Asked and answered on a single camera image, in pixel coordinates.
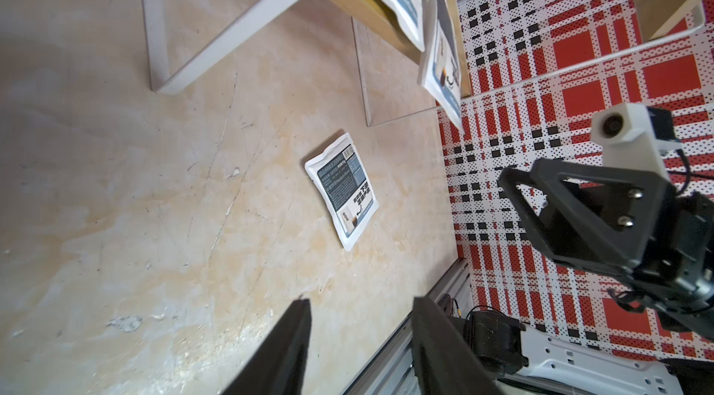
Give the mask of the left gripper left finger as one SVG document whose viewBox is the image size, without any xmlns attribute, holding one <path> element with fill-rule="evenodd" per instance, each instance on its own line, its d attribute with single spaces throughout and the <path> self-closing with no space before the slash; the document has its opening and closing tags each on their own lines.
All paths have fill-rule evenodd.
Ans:
<svg viewBox="0 0 714 395">
<path fill-rule="evenodd" d="M 294 300 L 221 394 L 301 394 L 311 329 L 310 300 Z"/>
</svg>

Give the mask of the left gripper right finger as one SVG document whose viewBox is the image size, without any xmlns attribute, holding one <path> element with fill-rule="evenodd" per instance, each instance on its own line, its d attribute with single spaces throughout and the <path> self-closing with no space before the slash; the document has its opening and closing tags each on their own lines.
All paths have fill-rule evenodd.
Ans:
<svg viewBox="0 0 714 395">
<path fill-rule="evenodd" d="M 500 394 L 481 363 L 430 298 L 413 301 L 412 357 L 422 394 Z"/>
</svg>

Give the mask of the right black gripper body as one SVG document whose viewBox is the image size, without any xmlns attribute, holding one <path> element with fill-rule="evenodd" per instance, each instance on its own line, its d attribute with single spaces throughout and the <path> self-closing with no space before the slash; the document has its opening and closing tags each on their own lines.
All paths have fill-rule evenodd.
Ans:
<svg viewBox="0 0 714 395">
<path fill-rule="evenodd" d="M 657 312 L 662 327 L 713 337 L 713 202 L 694 192 L 674 201 L 664 231 L 645 249 L 641 266 L 613 292 L 621 309 Z"/>
</svg>

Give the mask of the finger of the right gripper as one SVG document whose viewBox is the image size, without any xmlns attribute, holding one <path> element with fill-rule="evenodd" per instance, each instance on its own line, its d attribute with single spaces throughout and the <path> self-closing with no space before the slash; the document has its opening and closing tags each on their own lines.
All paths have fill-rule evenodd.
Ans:
<svg viewBox="0 0 714 395">
<path fill-rule="evenodd" d="M 549 159 L 504 169 L 498 185 L 543 256 L 621 282 L 635 278 L 657 244 L 676 192 L 654 172 Z"/>
</svg>

